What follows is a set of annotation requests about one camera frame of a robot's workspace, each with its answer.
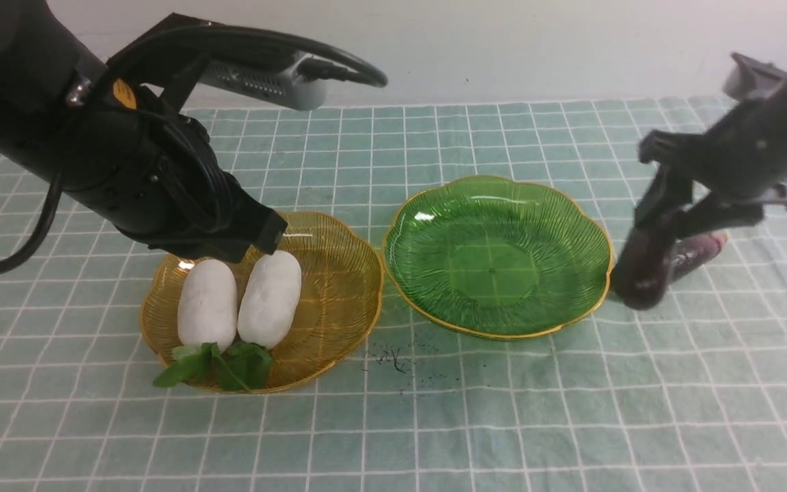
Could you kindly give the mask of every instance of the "table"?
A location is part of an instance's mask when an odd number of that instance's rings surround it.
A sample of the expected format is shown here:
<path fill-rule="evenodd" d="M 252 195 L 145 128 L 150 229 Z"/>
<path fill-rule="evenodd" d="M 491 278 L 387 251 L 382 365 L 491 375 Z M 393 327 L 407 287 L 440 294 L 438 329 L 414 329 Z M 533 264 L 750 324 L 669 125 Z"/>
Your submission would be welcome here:
<path fill-rule="evenodd" d="M 476 106 L 195 109 L 266 205 L 378 246 L 407 196 L 494 174 L 550 184 L 622 245 L 652 128 L 702 131 L 718 96 Z M 46 184 L 0 157 L 0 258 Z M 0 277 L 0 491 L 787 490 L 787 216 L 738 230 L 649 312 L 612 302 L 490 342 L 388 286 L 365 346 L 314 383 L 211 396 L 150 381 L 139 304 L 161 259 L 72 200 Z M 386 355 L 397 352 L 397 364 Z"/>

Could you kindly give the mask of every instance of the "green plastic plate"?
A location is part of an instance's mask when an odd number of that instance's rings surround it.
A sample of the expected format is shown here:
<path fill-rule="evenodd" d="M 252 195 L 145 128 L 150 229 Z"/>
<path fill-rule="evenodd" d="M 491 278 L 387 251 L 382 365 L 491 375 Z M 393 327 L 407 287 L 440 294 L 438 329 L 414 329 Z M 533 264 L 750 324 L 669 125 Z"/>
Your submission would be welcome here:
<path fill-rule="evenodd" d="M 543 336 L 591 314 L 609 292 L 613 251 L 563 193 L 493 176 L 413 196 L 382 243 L 412 308 L 494 339 Z"/>

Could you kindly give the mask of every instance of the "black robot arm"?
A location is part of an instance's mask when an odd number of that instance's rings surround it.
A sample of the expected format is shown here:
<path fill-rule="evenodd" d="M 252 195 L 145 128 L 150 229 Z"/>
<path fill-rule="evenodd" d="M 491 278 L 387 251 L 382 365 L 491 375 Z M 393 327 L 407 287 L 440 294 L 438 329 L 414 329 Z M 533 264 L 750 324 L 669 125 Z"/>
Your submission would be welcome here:
<path fill-rule="evenodd" d="M 652 131 L 639 160 L 658 171 L 634 212 L 634 225 L 612 288 L 624 304 L 647 309 L 664 297 L 677 240 L 764 218 L 766 205 L 787 210 L 787 74 L 741 54 L 725 93 L 737 100 L 703 134 Z M 693 204 L 693 185 L 708 194 Z"/>
<path fill-rule="evenodd" d="M 37 227 L 0 274 L 38 249 L 62 193 L 182 258 L 275 251 L 287 223 L 221 171 L 206 129 L 180 112 L 197 84 L 316 109 L 325 80 L 387 84 L 327 44 L 178 14 L 106 63 L 46 0 L 0 0 L 0 153 L 51 184 Z"/>

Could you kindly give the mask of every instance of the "mint leaf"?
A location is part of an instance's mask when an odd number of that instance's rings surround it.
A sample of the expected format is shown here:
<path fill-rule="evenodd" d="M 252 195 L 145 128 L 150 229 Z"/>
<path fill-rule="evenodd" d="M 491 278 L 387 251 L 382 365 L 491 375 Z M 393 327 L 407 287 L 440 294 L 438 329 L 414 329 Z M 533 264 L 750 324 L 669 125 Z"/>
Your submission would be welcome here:
<path fill-rule="evenodd" d="M 272 362 L 272 355 L 268 350 L 256 343 L 246 343 L 237 348 L 229 366 L 232 373 L 247 387 L 257 389 L 266 386 Z"/>
<path fill-rule="evenodd" d="M 184 383 L 197 374 L 203 372 L 208 362 L 201 354 L 184 356 L 180 361 L 172 362 L 168 368 L 154 378 L 153 386 L 157 388 L 171 388 Z"/>
<path fill-rule="evenodd" d="M 172 349 L 172 357 L 176 361 L 180 361 L 181 359 L 187 357 L 188 355 L 196 355 L 201 354 L 202 348 L 200 346 L 176 346 Z"/>
<path fill-rule="evenodd" d="M 232 370 L 227 364 L 227 361 L 224 360 L 223 355 L 221 354 L 221 349 L 215 343 L 215 345 L 210 348 L 210 352 L 212 352 L 213 361 L 215 361 L 215 370 L 217 371 L 218 376 L 218 384 L 221 386 L 221 389 L 224 392 L 237 392 L 238 390 L 249 390 L 247 386 L 241 381 L 240 378 L 236 376 L 236 374 L 232 374 Z"/>

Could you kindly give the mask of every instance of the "plate rim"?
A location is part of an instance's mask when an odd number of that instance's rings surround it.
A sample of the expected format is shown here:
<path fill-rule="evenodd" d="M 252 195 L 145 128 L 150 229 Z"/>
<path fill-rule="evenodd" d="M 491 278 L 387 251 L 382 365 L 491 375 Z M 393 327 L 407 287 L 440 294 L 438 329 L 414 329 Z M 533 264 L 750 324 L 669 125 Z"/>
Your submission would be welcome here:
<path fill-rule="evenodd" d="M 520 333 L 520 334 L 494 334 L 494 333 L 481 332 L 478 330 L 474 330 L 472 328 L 460 327 L 453 323 L 450 323 L 449 321 L 441 320 L 441 318 L 437 318 L 437 316 L 434 316 L 433 314 L 429 314 L 429 312 L 426 312 L 424 309 L 421 309 L 418 305 L 415 304 L 415 302 L 412 299 L 409 298 L 409 296 L 406 295 L 406 293 L 402 289 L 402 286 L 400 285 L 400 282 L 397 280 L 397 277 L 394 276 L 394 272 L 391 271 L 390 265 L 388 264 L 387 261 L 388 239 L 390 238 L 390 234 L 393 233 L 394 230 L 396 229 L 397 222 L 400 220 L 400 215 L 402 215 L 402 211 L 406 208 L 406 206 L 409 205 L 409 203 L 417 199 L 419 196 L 422 196 L 426 193 L 437 192 L 446 187 L 450 187 L 455 183 L 459 183 L 466 180 L 475 180 L 476 178 L 481 178 L 482 180 L 488 180 L 488 178 L 491 178 L 491 180 L 505 181 L 507 184 L 513 187 L 540 187 L 543 188 L 544 190 L 551 191 L 553 193 L 558 193 L 560 196 L 566 199 L 566 201 L 569 202 L 570 205 L 574 206 L 575 210 L 579 212 L 583 220 L 588 221 L 588 223 L 591 226 L 593 226 L 594 228 L 600 231 L 600 233 L 603 235 L 603 238 L 606 239 L 606 244 L 609 248 L 609 262 L 606 268 L 606 275 L 605 275 L 606 282 L 603 286 L 603 293 L 600 294 L 600 298 L 597 299 L 596 304 L 590 306 L 583 314 L 575 316 L 574 318 L 572 318 L 569 321 L 566 321 L 565 323 L 560 323 L 554 327 L 546 328 L 538 332 Z M 547 184 L 542 184 L 542 183 L 510 180 L 509 178 L 504 178 L 502 176 L 496 176 L 493 174 L 472 174 L 469 176 L 463 176 L 462 178 L 457 178 L 456 180 L 451 180 L 444 184 L 440 184 L 437 187 L 431 187 L 425 190 L 421 190 L 418 193 L 413 194 L 405 202 L 403 202 L 402 205 L 400 205 L 399 208 L 397 208 L 396 213 L 393 214 L 393 222 L 391 222 L 390 227 L 387 229 L 387 231 L 385 231 L 384 237 L 381 238 L 381 260 L 382 260 L 381 264 L 384 268 L 385 274 L 387 274 L 387 277 L 390 277 L 391 283 L 393 284 L 394 287 L 396 287 L 396 290 L 397 292 L 399 292 L 400 297 L 405 299 L 406 304 L 411 306 L 412 309 L 415 309 L 415 311 L 418 311 L 419 314 L 421 314 L 428 320 L 434 322 L 435 324 L 438 324 L 439 326 L 445 327 L 450 330 L 454 330 L 456 332 L 465 333 L 465 334 L 469 334 L 470 336 L 477 336 L 485 339 L 527 340 L 527 339 L 538 338 L 540 336 L 547 336 L 547 334 L 558 332 L 562 330 L 562 328 L 568 327 L 572 324 L 578 323 L 581 320 L 584 320 L 584 318 L 590 316 L 592 312 L 597 311 L 600 305 L 602 305 L 603 302 L 606 300 L 606 298 L 609 296 L 609 288 L 611 286 L 610 277 L 613 268 L 615 268 L 615 245 L 612 243 L 612 238 L 609 236 L 608 231 L 606 231 L 606 229 L 603 226 L 600 226 L 600 224 L 597 223 L 597 221 L 595 221 L 593 218 L 588 216 L 588 214 L 585 214 L 584 209 L 582 209 L 581 206 L 578 205 L 578 202 L 573 200 L 568 194 L 563 193 L 562 191 L 558 190 L 555 187 L 550 187 L 547 186 Z"/>
<path fill-rule="evenodd" d="M 367 240 L 363 239 L 362 237 L 358 236 L 358 234 L 355 233 L 354 230 L 351 227 L 348 226 L 348 224 L 344 223 L 343 221 L 341 221 L 340 219 L 338 219 L 336 216 L 334 216 L 332 214 L 326 214 L 325 212 L 318 212 L 318 211 L 315 211 L 315 210 L 296 210 L 296 211 L 293 211 L 293 212 L 284 212 L 284 211 L 276 210 L 276 212 L 278 212 L 278 214 L 281 215 L 281 217 L 284 218 L 285 221 L 287 220 L 287 218 L 293 217 L 295 215 L 303 215 L 303 216 L 315 215 L 315 216 L 326 217 L 328 219 L 331 219 L 332 221 L 334 221 L 337 224 L 337 227 L 341 227 L 341 228 L 343 228 L 343 230 L 346 230 L 348 232 L 348 234 L 350 234 L 350 236 L 353 238 L 353 240 L 356 240 L 356 242 L 358 242 L 363 248 L 365 248 L 368 251 L 372 252 L 372 255 L 374 255 L 375 261 L 378 262 L 378 267 L 380 267 L 380 268 L 378 268 L 378 272 L 380 272 L 380 278 L 378 279 L 378 294 L 376 296 L 377 303 L 376 303 L 375 315 L 373 315 L 372 316 L 372 320 L 368 324 L 366 324 L 366 328 L 363 330 L 363 333 L 361 334 L 361 336 L 355 338 L 351 343 L 349 343 L 346 346 L 346 348 L 343 349 L 341 351 L 341 353 L 330 362 L 330 364 L 327 364 L 324 367 L 319 368 L 318 370 L 316 370 L 315 372 L 313 372 L 309 376 L 303 377 L 302 379 L 294 381 L 293 383 L 288 383 L 288 384 L 284 384 L 284 385 L 281 385 L 281 386 L 275 386 L 273 388 L 251 389 L 248 392 L 245 392 L 244 390 L 234 390 L 233 392 L 227 392 L 227 390 L 224 390 L 224 389 L 210 389 L 210 388 L 207 388 L 205 386 L 188 384 L 188 386 L 190 386 L 191 388 L 193 388 L 195 390 L 199 389 L 199 390 L 202 390 L 203 392 L 215 393 L 215 394 L 256 394 L 256 395 L 263 395 L 263 394 L 271 394 L 271 393 L 277 393 L 277 392 L 286 392 L 286 390 L 292 390 L 294 388 L 298 388 L 300 386 L 304 386 L 305 384 L 310 383 L 310 382 L 318 379 L 318 377 L 321 377 L 322 374 L 324 374 L 325 372 L 331 370 L 336 365 L 340 364 L 341 361 L 344 361 L 344 359 L 346 359 L 348 357 L 348 355 L 352 354 L 352 352 L 356 348 L 358 348 L 358 346 L 360 346 L 360 344 L 362 344 L 363 342 L 365 342 L 366 339 L 368 339 L 369 334 L 372 333 L 372 330 L 374 330 L 375 326 L 378 324 L 378 319 L 381 317 L 382 302 L 384 300 L 385 277 L 387 277 L 387 275 L 386 275 L 387 271 L 385 270 L 385 262 L 381 258 L 381 255 L 378 254 L 378 251 L 375 250 L 375 248 L 372 246 L 372 244 L 369 243 Z M 163 368 L 169 367 L 169 364 L 168 364 L 168 362 L 166 362 L 165 358 L 163 358 L 163 355 L 160 354 L 159 352 L 156 352 L 156 350 L 154 350 L 153 346 L 150 344 L 150 339 L 149 339 L 149 336 L 148 336 L 148 333 L 147 333 L 148 330 L 147 330 L 147 325 L 146 325 L 146 320 L 145 320 L 145 317 L 146 317 L 145 312 L 146 312 L 146 306 L 150 302 L 151 294 L 153 292 L 155 292 L 155 290 L 157 290 L 159 288 L 159 284 L 160 284 L 160 282 L 162 282 L 162 280 L 161 280 L 161 272 L 163 270 L 163 264 L 165 263 L 165 261 L 168 258 L 179 259 L 178 256 L 172 255 L 171 253 L 167 252 L 163 256 L 163 259 L 160 260 L 160 264 L 156 266 L 156 271 L 154 272 L 154 277 L 151 279 L 151 284 L 150 284 L 150 287 L 148 289 L 148 292 L 144 295 L 144 299 L 141 300 L 141 306 L 140 306 L 139 314 L 138 314 L 138 318 L 139 318 L 138 324 L 139 324 L 139 330 L 141 331 L 141 339 L 148 346 L 148 348 L 154 353 L 154 355 L 156 355 L 157 360 L 160 361 L 160 364 L 162 364 Z"/>

